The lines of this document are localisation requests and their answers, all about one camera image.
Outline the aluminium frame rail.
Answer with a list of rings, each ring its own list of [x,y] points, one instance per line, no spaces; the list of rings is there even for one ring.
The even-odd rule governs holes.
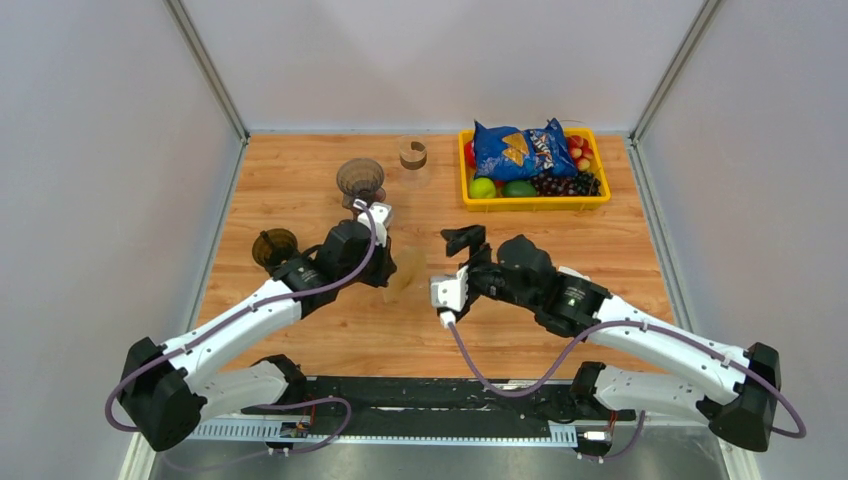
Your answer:
[[[751,453],[688,420],[618,419],[553,380],[505,398],[470,379],[311,377],[307,406],[250,408],[162,452],[139,445],[127,479],[756,479]]]

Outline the red-black coffee carafe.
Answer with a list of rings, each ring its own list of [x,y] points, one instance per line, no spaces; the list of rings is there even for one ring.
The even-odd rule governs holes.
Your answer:
[[[383,188],[379,188],[372,194],[367,194],[364,197],[364,200],[368,205],[373,204],[374,202],[384,202],[386,198],[386,191]],[[354,207],[355,197],[350,194],[344,194],[342,199],[342,207],[357,214],[359,210]]]

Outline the red-yellow small fruits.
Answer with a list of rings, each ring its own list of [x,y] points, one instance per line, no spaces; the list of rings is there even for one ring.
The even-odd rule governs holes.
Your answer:
[[[591,142],[580,135],[570,135],[566,137],[569,148],[569,155],[579,172],[588,172],[592,167],[592,162],[595,160],[594,150]]]

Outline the dark green lime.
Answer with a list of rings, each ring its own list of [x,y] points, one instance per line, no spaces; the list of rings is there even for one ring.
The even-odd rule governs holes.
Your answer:
[[[504,184],[501,194],[505,198],[532,198],[538,195],[534,185],[525,180],[516,180]]]

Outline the red fruit in bin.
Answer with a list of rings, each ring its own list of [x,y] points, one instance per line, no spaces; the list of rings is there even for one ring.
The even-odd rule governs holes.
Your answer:
[[[476,169],[476,157],[474,152],[473,141],[469,140],[464,144],[463,147],[464,153],[464,161],[468,168],[475,170]]]

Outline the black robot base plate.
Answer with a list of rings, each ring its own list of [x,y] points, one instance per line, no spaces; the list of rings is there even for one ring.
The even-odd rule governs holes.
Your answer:
[[[343,377],[309,378],[281,405],[343,398],[352,406],[347,435],[422,438],[543,438],[550,425],[606,423],[611,413],[575,396],[569,383],[548,383],[521,398],[492,393],[476,380]]]

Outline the yellow-green lime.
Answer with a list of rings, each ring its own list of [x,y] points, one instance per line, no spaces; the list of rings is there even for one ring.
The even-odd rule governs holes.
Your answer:
[[[473,200],[487,200],[496,198],[497,185],[490,178],[474,178],[468,186],[468,197]]]

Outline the white paper sheet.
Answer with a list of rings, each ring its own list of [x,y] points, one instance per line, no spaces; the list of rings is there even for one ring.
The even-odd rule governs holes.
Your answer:
[[[560,266],[560,267],[558,267],[558,268],[557,268],[557,271],[558,271],[558,272],[560,272],[560,273],[564,273],[564,274],[566,274],[566,275],[570,275],[570,276],[574,276],[574,277],[579,277],[579,278],[582,278],[582,279],[585,279],[585,280],[590,280],[590,277],[589,277],[589,276],[584,275],[584,274],[582,274],[582,273],[580,273],[580,272],[578,272],[578,271],[576,271],[576,270],[574,270],[574,269],[572,269],[572,268],[566,267],[566,266]]]

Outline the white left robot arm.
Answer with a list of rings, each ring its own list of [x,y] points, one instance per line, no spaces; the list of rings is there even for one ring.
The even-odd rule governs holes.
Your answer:
[[[256,291],[206,324],[160,344],[145,337],[127,352],[119,384],[105,402],[115,429],[139,432],[156,452],[181,443],[212,418],[249,408],[292,414],[306,405],[306,378],[283,354],[223,371],[268,335],[334,302],[362,283],[384,287],[390,256],[390,213],[376,206],[333,226],[323,243],[299,250],[293,233],[262,231],[254,261],[269,275]]]

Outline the yellow plastic bin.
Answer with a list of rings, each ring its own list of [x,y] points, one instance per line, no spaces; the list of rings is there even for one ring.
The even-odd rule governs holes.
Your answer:
[[[465,144],[472,140],[473,130],[461,130],[457,134],[459,147],[459,188],[462,204],[469,212],[508,212],[508,211],[586,211],[595,210],[605,205],[611,198],[607,174],[599,153],[594,132],[585,127],[570,127],[565,129],[566,136],[580,136],[589,143],[593,157],[589,159],[588,171],[593,173],[600,182],[599,194],[594,196],[563,196],[563,197],[496,197],[474,199],[469,195],[473,180],[474,169],[466,162]]]

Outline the brown paper coffee filter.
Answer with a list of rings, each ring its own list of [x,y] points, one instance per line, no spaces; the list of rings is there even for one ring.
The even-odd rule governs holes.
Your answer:
[[[426,270],[426,254],[419,247],[405,247],[395,258],[397,270],[391,275],[383,293],[386,304],[400,299],[402,292],[413,285]]]

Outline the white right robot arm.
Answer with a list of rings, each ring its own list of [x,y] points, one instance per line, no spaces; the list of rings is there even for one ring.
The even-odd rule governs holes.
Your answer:
[[[518,235],[498,249],[482,225],[444,229],[446,254],[469,252],[457,272],[431,280],[431,304],[442,325],[457,322],[480,297],[523,308],[537,324],[573,345],[591,342],[663,369],[641,374],[586,362],[572,383],[571,403],[584,417],[605,409],[648,410],[707,426],[737,447],[764,452],[777,429],[779,353],[698,336],[639,310],[578,272],[554,266],[550,255]]]

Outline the smoky transparent coffee dripper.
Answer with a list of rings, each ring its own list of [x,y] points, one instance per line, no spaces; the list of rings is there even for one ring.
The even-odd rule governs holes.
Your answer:
[[[363,199],[383,188],[385,172],[382,166],[371,158],[353,158],[345,162],[337,171],[336,184],[342,195],[350,194],[355,199]]]

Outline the clear glass with brown sleeve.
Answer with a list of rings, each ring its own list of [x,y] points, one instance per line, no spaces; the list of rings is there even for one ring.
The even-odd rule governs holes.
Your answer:
[[[405,135],[398,140],[401,180],[407,188],[422,189],[429,181],[426,169],[428,150],[420,135]]]

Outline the blue chips bag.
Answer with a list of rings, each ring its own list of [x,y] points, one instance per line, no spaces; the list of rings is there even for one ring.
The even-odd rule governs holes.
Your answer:
[[[578,173],[565,131],[552,118],[543,128],[486,127],[474,122],[472,148],[476,178],[510,182],[540,174],[574,177]]]

